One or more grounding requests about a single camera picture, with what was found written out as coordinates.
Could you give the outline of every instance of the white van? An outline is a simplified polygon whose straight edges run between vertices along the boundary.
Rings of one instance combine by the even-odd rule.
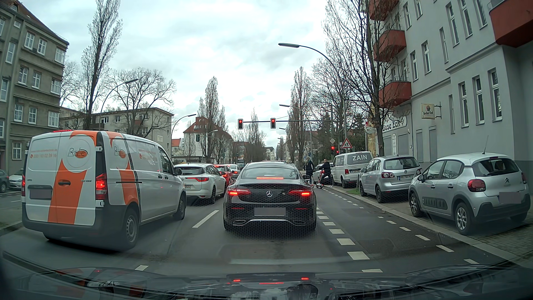
[[[22,178],[22,223],[51,240],[95,236],[130,249],[140,224],[185,216],[178,175],[148,139],[84,130],[34,136]]]
[[[337,155],[332,164],[333,185],[340,184],[343,188],[357,186],[361,169],[366,167],[372,158],[372,153],[368,151]]]

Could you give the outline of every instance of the car antenna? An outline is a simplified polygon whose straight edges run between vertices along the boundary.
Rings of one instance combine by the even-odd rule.
[[[487,143],[489,141],[489,136],[487,135],[487,140],[485,141],[485,149],[483,149],[483,155],[485,155],[485,152],[487,151]]]

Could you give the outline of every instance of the rear windshield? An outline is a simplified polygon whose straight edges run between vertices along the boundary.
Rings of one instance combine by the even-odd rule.
[[[202,168],[202,167],[192,167],[192,166],[182,167],[182,166],[178,166],[178,168],[181,169],[181,175],[200,175],[200,174],[204,173],[204,168]]]
[[[244,170],[240,177],[243,179],[278,177],[279,179],[298,179],[300,171],[293,168],[250,168]]]
[[[398,159],[386,160],[383,165],[385,170],[403,170],[419,167],[420,165],[414,157],[401,157]]]
[[[348,160],[348,164],[368,163],[372,160],[372,154],[370,153],[348,154],[347,160]]]
[[[511,159],[489,159],[472,165],[476,177],[503,175],[520,171]]]

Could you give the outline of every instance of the red balcony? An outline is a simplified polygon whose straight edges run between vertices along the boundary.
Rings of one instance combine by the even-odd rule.
[[[385,21],[400,0],[369,0],[368,13],[371,20]]]
[[[396,29],[386,30],[379,37],[379,42],[374,44],[374,60],[391,61],[406,46],[405,31]]]
[[[516,48],[533,41],[532,0],[503,0],[489,14],[498,45]]]
[[[379,104],[394,107],[411,99],[410,81],[391,81],[379,91]]]

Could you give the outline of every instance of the pedestrian warning sign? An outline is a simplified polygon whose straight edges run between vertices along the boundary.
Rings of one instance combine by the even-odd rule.
[[[352,148],[352,144],[351,144],[350,141],[346,138],[346,139],[344,139],[344,142],[342,143],[341,148],[342,148],[342,149],[351,149],[351,148]]]

